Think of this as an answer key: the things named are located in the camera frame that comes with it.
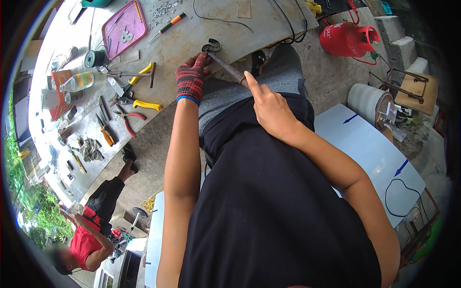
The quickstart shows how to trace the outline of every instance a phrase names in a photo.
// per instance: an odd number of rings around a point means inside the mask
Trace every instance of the foot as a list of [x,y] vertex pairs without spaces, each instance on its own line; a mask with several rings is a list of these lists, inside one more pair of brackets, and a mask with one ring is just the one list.
[[256,52],[253,52],[251,54],[251,60],[252,60],[252,68],[251,68],[251,75],[253,77],[257,77],[260,75],[260,67],[261,65],[264,64],[264,61],[266,60],[266,55],[262,50],[258,50]]
[[131,146],[130,143],[127,143],[124,147],[123,147],[123,161],[126,163],[126,160],[127,159],[131,159],[131,161],[135,162],[137,157],[136,157],[136,154],[135,154],[135,151],[133,150],[133,147]]
[[130,176],[136,174],[139,171],[138,166],[134,163],[130,167]]

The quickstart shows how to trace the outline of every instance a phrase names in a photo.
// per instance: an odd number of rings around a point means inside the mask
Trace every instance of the hand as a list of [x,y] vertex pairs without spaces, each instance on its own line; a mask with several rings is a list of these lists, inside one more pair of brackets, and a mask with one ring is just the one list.
[[256,79],[245,71],[245,77],[254,98],[254,112],[259,124],[275,138],[289,144],[296,135],[299,122],[287,104],[287,100],[267,85],[259,86]]
[[203,97],[203,80],[211,74],[210,71],[204,70],[204,68],[210,65],[211,61],[212,59],[208,57],[208,53],[200,52],[179,66],[175,72],[177,84],[176,101],[181,98],[187,98],[200,106]]
[[85,227],[85,225],[87,224],[85,222],[85,220],[83,219],[83,216],[76,213],[74,215],[72,215],[74,217],[74,220],[75,220],[75,224],[77,224],[78,226],[82,226],[82,227]]

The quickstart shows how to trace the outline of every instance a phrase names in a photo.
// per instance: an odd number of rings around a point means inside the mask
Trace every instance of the pliers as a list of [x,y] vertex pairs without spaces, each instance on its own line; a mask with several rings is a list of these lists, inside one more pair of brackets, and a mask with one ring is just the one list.
[[[149,66],[147,66],[144,70],[140,71],[139,73],[140,74],[146,73],[146,72],[152,71],[152,69],[155,69],[155,65],[153,65],[153,62],[151,62],[149,64]],[[133,92],[128,91],[128,89],[130,89],[131,86],[133,86],[133,84],[135,84],[138,81],[139,78],[141,78],[141,77],[140,76],[135,76],[131,80],[128,81],[128,84],[122,86],[121,89],[124,91],[123,96],[120,97],[116,93],[115,96],[109,101],[110,107],[114,106],[114,104],[116,104],[117,102],[120,101],[120,104],[122,104],[122,105],[130,105],[130,104],[132,104],[133,108],[141,106],[141,107],[144,107],[144,108],[150,108],[150,109],[155,109],[157,111],[160,111],[162,106],[159,105],[159,104],[147,103],[147,102],[143,102],[143,101],[140,101],[140,100],[132,99]]]
[[120,105],[117,104],[117,103],[116,103],[116,105],[117,105],[118,109],[120,110],[120,112],[114,111],[114,113],[119,115],[120,117],[122,117],[125,120],[125,127],[126,127],[128,133],[131,135],[131,137],[136,138],[136,134],[133,132],[133,130],[131,130],[131,127],[128,124],[128,116],[136,116],[136,117],[140,118],[142,121],[145,121],[146,117],[144,115],[142,115],[142,114],[139,114],[139,113],[125,114],[125,111],[123,111],[122,107],[120,107]]

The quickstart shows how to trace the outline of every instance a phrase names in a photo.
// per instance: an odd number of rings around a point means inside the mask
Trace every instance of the black pants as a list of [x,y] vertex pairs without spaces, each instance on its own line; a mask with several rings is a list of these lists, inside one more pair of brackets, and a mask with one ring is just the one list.
[[110,181],[105,180],[85,204],[85,206],[93,209],[96,215],[99,216],[101,224],[100,232],[105,236],[111,233],[112,225],[109,221],[115,211],[117,199],[124,187],[125,183],[117,176]]

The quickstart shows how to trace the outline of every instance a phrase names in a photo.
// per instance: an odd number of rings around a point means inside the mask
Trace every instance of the red-handled pliers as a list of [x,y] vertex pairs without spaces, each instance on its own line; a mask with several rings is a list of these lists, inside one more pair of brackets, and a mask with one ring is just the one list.
[[128,113],[128,114],[126,114],[125,111],[123,111],[122,107],[120,107],[119,104],[117,104],[117,107],[121,112],[114,111],[114,113],[119,115],[120,117],[122,117],[125,120],[125,127],[128,130],[128,133],[131,135],[131,137],[136,138],[136,134],[133,132],[133,130],[131,130],[131,127],[128,124],[128,116],[136,116],[136,117],[140,118],[142,121],[145,121],[146,117],[144,115],[142,115],[142,114],[139,114],[139,113]]

